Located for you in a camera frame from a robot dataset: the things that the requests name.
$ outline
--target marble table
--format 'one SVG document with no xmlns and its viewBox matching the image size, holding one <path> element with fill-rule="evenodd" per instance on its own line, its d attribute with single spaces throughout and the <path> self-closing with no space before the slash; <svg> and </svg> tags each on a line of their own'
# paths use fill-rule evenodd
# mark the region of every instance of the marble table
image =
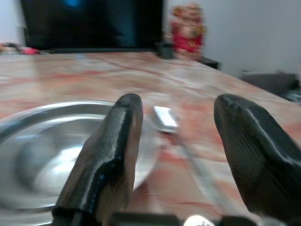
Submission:
<svg viewBox="0 0 301 226">
<path fill-rule="evenodd" d="M 158 134 L 160 155 L 134 191 L 128 211 L 253 217 L 240 198 L 214 125 L 215 98 L 231 93 L 265 107 L 301 144 L 301 107 L 193 61 L 162 60 L 153 53 L 0 56 L 0 118 L 54 102 L 115 101 L 139 94 L 145 114 L 154 105 L 173 108 L 180 136 L 203 172 L 195 172 L 177 140 Z M 208 194 L 210 181 L 218 198 Z"/>
</svg>

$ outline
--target black tv screen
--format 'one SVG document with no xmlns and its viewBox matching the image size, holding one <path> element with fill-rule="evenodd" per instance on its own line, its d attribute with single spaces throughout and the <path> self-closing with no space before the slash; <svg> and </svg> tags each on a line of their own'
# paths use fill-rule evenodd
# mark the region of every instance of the black tv screen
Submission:
<svg viewBox="0 0 301 226">
<path fill-rule="evenodd" d="M 154 48 L 163 0 L 20 0 L 37 49 Z"/>
</svg>

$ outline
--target stainless steel bowl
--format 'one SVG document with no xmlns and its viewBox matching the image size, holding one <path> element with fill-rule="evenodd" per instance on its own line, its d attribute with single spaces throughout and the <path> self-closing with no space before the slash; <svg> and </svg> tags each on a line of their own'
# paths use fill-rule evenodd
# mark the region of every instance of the stainless steel bowl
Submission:
<svg viewBox="0 0 301 226">
<path fill-rule="evenodd" d="M 59 103 L 0 121 L 0 225 L 51 222 L 50 211 L 84 142 L 112 105 L 105 101 Z M 155 165 L 155 139 L 156 130 L 144 118 L 134 189 Z"/>
</svg>

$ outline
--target white wall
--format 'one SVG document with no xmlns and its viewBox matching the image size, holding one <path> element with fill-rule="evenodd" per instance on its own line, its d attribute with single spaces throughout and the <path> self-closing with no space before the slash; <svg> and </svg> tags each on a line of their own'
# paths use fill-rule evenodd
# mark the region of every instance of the white wall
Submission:
<svg viewBox="0 0 301 226">
<path fill-rule="evenodd" d="M 188 1 L 169 1 L 168 12 Z M 203 8 L 208 27 L 204 55 L 221 62 L 222 70 L 234 76 L 241 70 L 264 70 L 280 1 L 195 0 Z"/>
<path fill-rule="evenodd" d="M 297 72 L 301 65 L 301 0 L 281 1 L 267 68 Z"/>
<path fill-rule="evenodd" d="M 18 0 L 0 0 L 0 42 L 23 43 Z M 301 62 L 301 0 L 167 0 L 164 30 L 171 9 L 194 1 L 204 9 L 208 33 L 204 55 L 222 63 L 222 70 L 296 72 Z"/>
<path fill-rule="evenodd" d="M 0 42 L 24 43 L 22 14 L 17 0 L 0 0 Z"/>
</svg>

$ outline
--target red statue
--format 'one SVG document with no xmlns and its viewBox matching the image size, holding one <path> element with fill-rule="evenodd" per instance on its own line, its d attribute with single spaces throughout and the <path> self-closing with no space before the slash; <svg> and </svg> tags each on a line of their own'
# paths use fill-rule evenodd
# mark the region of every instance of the red statue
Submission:
<svg viewBox="0 0 301 226">
<path fill-rule="evenodd" d="M 200 60 L 201 46 L 206 32 L 203 26 L 201 9 L 196 3 L 173 10 L 175 19 L 171 22 L 173 42 L 180 58 Z"/>
</svg>

